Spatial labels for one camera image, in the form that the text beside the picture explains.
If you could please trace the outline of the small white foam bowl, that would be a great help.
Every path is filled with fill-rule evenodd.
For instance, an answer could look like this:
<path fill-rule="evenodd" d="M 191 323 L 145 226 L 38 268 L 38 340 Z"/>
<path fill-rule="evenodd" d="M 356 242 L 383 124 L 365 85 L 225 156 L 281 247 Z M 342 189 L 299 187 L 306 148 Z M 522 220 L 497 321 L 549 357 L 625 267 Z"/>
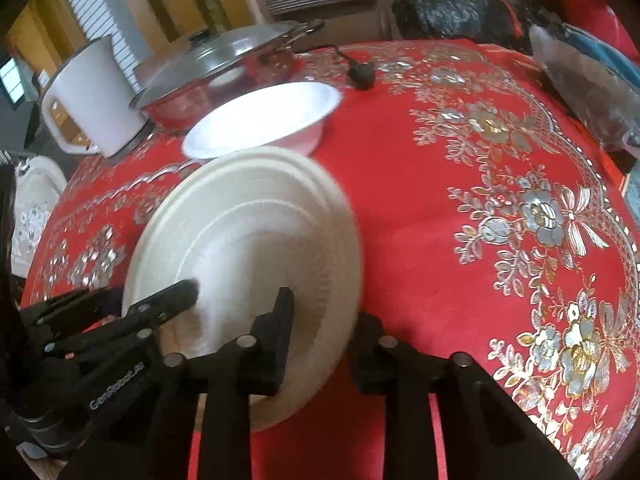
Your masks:
<path fill-rule="evenodd" d="M 208 113 L 182 142 L 183 155 L 213 159 L 275 146 L 311 154 L 342 92 L 317 81 L 288 82 L 244 94 Z"/>

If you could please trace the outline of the white ornate chair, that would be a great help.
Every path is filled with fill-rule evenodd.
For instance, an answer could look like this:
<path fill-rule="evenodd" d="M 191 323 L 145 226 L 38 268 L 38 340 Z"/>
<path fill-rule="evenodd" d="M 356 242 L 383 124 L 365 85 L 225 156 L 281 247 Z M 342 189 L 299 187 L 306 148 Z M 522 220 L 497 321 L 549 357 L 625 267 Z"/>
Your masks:
<path fill-rule="evenodd" d="M 28 277 L 44 229 L 66 184 L 62 169 L 49 157 L 38 155 L 17 164 L 11 270 L 18 278 Z"/>

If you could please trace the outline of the white electric kettle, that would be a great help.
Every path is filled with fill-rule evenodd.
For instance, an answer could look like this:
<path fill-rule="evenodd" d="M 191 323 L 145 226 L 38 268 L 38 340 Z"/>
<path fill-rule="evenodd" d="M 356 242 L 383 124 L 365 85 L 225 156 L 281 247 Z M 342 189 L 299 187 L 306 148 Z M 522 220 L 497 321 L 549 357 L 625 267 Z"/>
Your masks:
<path fill-rule="evenodd" d="M 149 127 L 143 113 L 130 106 L 134 89 L 117 64 L 110 35 L 85 44 L 49 80 L 40 99 L 40 116 L 66 154 L 117 158 L 126 155 Z M 88 139 L 86 146 L 67 140 L 52 115 L 55 105 Z"/>

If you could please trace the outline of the steel pot with glass lid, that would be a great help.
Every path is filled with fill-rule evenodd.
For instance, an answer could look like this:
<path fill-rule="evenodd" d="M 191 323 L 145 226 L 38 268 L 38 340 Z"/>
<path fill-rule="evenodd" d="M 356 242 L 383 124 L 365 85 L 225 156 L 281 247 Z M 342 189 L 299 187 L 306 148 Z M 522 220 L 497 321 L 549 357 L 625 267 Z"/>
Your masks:
<path fill-rule="evenodd" d="M 322 20 L 253 25 L 203 41 L 162 68 L 130 107 L 160 128 L 188 131 L 222 104 L 289 80 L 292 44 L 323 27 Z"/>

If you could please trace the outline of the clear plastic bag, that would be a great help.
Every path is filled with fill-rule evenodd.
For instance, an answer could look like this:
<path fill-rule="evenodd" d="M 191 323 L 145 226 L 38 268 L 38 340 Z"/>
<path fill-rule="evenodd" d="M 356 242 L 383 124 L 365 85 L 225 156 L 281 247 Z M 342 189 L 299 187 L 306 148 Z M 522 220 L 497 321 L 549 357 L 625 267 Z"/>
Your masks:
<path fill-rule="evenodd" d="M 601 148 L 638 157 L 639 90 L 547 29 L 532 26 L 529 40 L 535 61 Z"/>

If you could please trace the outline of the black plastic bag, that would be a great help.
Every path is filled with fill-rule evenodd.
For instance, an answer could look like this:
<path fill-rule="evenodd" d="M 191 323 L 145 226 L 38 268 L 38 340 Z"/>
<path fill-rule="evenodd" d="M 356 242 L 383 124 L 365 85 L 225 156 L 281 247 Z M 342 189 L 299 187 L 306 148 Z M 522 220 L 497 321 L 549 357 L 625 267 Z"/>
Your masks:
<path fill-rule="evenodd" d="M 518 8 L 504 0 L 394 0 L 392 12 L 405 39 L 467 39 L 530 51 Z"/>

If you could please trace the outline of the red plastic basin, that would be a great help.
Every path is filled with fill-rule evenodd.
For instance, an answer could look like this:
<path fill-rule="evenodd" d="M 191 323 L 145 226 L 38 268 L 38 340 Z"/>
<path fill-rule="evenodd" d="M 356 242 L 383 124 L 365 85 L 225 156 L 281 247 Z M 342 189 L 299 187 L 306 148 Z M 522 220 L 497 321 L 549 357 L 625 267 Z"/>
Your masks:
<path fill-rule="evenodd" d="M 562 21 L 576 26 L 639 63 L 639 50 L 605 0 L 548 0 Z"/>

